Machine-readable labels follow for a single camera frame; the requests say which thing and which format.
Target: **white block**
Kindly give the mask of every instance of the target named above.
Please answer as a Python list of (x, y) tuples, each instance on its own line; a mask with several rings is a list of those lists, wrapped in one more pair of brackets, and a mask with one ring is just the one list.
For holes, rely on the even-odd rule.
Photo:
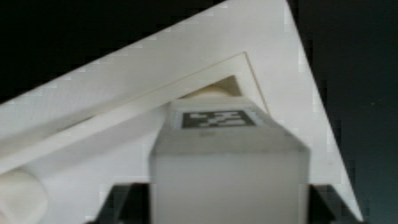
[(306, 223), (309, 151), (245, 98), (172, 103), (149, 169), (153, 224)]

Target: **black background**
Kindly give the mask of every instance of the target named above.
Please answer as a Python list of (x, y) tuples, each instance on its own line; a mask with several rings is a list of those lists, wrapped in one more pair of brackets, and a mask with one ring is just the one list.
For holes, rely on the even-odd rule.
[[(212, 5), (0, 2), (0, 102)], [(373, 224), (398, 223), (398, 4), (290, 0), (290, 5), (364, 217)]]

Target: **curved white object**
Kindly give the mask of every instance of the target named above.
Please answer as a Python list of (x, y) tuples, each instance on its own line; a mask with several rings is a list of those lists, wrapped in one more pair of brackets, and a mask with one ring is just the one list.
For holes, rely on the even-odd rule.
[(0, 223), (37, 224), (48, 208), (48, 195), (27, 171), (0, 175)]

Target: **white surface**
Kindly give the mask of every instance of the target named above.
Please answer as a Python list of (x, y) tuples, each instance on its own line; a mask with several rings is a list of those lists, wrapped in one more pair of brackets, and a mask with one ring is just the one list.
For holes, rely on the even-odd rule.
[[(334, 185), (361, 218), (293, 19), (283, 0), (229, 0), (2, 105), (2, 154), (13, 153), (14, 147), (29, 146), (59, 128), (114, 108), (133, 96), (148, 93), (149, 87), (153, 90), (171, 81), (183, 79), (242, 52), (247, 54), (270, 116), (311, 148), (311, 183)], [(112, 130), (107, 130), (110, 139), (121, 134)], [(130, 148), (140, 147), (137, 144), (132, 142)], [(71, 155), (89, 152), (84, 147), (77, 152), (78, 145), (80, 143), (69, 145), (69, 152), (61, 153)], [(114, 155), (112, 145), (107, 150), (109, 156)], [(53, 158), (52, 161), (48, 158), (41, 164), (36, 162), (37, 170), (41, 166), (46, 167), (41, 175), (48, 189), (55, 191), (55, 187), (66, 188), (71, 180), (77, 180), (75, 177), (80, 177), (80, 182), (73, 183), (77, 188), (96, 185), (93, 179), (80, 176), (89, 172), (84, 170), (85, 166), (80, 166), (80, 169), (77, 167), (69, 173), (57, 173), (59, 160)], [(112, 173), (109, 170), (109, 175), (117, 176), (119, 171), (114, 170)], [(59, 195), (52, 194), (53, 203), (62, 197), (59, 189)], [(69, 198), (78, 195), (75, 193), (69, 191)], [(59, 217), (61, 213), (69, 213), (82, 218), (82, 210), (84, 206), (80, 208), (75, 205), (68, 212), (52, 212)]]
[[(256, 125), (226, 125), (226, 117), (249, 123), (235, 112), (197, 128), (217, 121), (201, 112), (217, 111), (245, 111)], [(309, 150), (254, 103), (178, 100), (167, 117), (149, 159), (153, 224), (308, 223)]]
[(112, 185), (149, 181), (148, 155), (162, 125), (158, 108), (29, 164), (50, 197), (39, 224), (94, 220)]
[(229, 77), (235, 77), (242, 95), (252, 99), (267, 111), (263, 95), (256, 88), (258, 83), (251, 72), (249, 60), (242, 53), (212, 65), (210, 68), (204, 68), (199, 72), (190, 74), (183, 79), (171, 80), (171, 83), (160, 88), (149, 86), (146, 94), (132, 97), (130, 101), (107, 112), (96, 114), (96, 116), (91, 115), (91, 119), (84, 120), (77, 125), (69, 125), (69, 128), (55, 128), (53, 125), (45, 125), (45, 127), (37, 128), (34, 133), (48, 132), (45, 138), (34, 139), (34, 135), (30, 134), (27, 134), (27, 137), (11, 138), (13, 142), (5, 141), (7, 143), (2, 145), (4, 147), (0, 150), (0, 173), (13, 170), (34, 159), (66, 148), (68, 145), (121, 124), (140, 113)]
[(48, 208), (39, 180), (23, 170), (0, 175), (0, 223), (37, 224)]

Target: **qr code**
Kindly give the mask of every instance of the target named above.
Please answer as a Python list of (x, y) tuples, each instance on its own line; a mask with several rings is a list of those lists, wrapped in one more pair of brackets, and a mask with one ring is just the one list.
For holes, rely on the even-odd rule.
[(244, 110), (183, 113), (183, 128), (254, 126)]

